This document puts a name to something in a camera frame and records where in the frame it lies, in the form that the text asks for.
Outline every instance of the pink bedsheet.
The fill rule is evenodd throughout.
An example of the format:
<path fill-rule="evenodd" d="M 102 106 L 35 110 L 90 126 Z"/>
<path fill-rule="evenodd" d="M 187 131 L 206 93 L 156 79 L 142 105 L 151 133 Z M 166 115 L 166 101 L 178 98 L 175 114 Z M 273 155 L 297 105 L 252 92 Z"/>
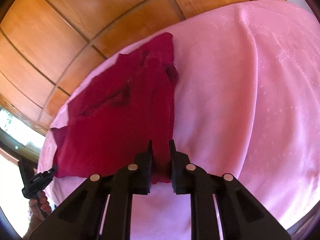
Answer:
<path fill-rule="evenodd" d="M 234 174 L 289 228 L 320 200 L 320 25 L 280 0 L 218 8 L 170 26 L 179 82 L 173 138 L 207 172 Z M 129 53 L 146 41 L 132 44 Z M 102 63 L 72 94 L 113 65 Z M 51 127 L 67 125 L 66 104 Z M 51 168 L 49 132 L 38 171 Z M 60 204 L 83 178 L 54 178 L 46 192 Z M 171 184 L 135 195 L 131 239 L 190 239 L 189 196 Z"/>

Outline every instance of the wooden wall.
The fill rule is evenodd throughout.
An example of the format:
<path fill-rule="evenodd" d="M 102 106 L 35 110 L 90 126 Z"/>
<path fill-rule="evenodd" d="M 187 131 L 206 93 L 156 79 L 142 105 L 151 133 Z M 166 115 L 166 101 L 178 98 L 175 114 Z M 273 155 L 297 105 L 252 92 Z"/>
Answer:
<path fill-rule="evenodd" d="M 249 0 L 16 0 L 0 24 L 0 99 L 46 131 L 74 89 L 114 53 L 241 1 Z"/>

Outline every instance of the hand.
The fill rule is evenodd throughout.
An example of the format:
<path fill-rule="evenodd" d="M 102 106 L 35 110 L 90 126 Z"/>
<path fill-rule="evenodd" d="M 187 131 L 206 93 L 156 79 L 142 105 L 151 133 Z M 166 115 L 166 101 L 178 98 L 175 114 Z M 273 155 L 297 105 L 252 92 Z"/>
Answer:
<path fill-rule="evenodd" d="M 52 210 L 51 210 L 51 207 L 49 206 L 48 198 L 45 195 L 44 191 L 41 191 L 40 203 L 41 203 L 40 209 L 46 212 L 48 215 L 51 214 Z M 42 216 L 40 216 L 40 214 L 36 209 L 37 204 L 38 204 L 38 201 L 36 199 L 32 198 L 29 200 L 29 206 L 33 212 L 34 217 L 39 221 L 43 221 L 43 219 L 41 218 Z"/>

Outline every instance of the black clamp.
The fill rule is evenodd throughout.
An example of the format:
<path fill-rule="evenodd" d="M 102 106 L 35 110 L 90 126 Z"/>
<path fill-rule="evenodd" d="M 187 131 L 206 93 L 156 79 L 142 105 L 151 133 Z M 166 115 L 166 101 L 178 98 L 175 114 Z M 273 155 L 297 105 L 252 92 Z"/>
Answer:
<path fill-rule="evenodd" d="M 219 240 L 217 212 L 225 240 L 290 240 L 289 234 L 231 174 L 208 174 L 169 142 L 172 187 L 190 194 L 192 240 Z M 93 174 L 30 235 L 30 240 L 129 240 L 132 195 L 150 192 L 152 143 L 147 152 L 115 174 Z M 102 235 L 99 234 L 107 205 Z"/>
<path fill-rule="evenodd" d="M 54 174 L 57 172 L 57 166 L 52 167 L 50 170 L 35 175 L 33 168 L 24 159 L 18 162 L 20 174 L 23 182 L 22 194 L 25 198 L 36 199 L 38 204 L 36 209 L 40 216 L 45 219 L 48 214 L 40 209 L 41 191 L 44 190 L 49 183 L 53 180 Z"/>

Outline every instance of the person's arm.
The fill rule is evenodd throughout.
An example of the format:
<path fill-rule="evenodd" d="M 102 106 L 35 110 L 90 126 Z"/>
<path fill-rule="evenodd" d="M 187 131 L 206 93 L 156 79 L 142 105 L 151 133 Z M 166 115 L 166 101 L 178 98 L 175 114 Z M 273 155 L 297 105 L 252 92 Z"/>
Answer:
<path fill-rule="evenodd" d="M 30 218 L 30 224 L 27 233 L 25 236 L 22 238 L 23 240 L 28 240 L 30 234 L 32 233 L 33 230 L 35 230 L 38 225 L 43 221 L 41 219 L 41 216 L 37 212 L 36 205 L 38 201 L 36 199 L 30 199 L 29 201 L 29 206 L 30 206 L 30 212 L 31 212 L 31 218 Z M 41 192 L 41 198 L 40 198 L 40 203 L 41 203 L 41 210 L 44 212 L 50 214 L 51 213 L 51 207 L 48 202 L 48 198 L 46 197 L 45 193 L 42 191 Z"/>

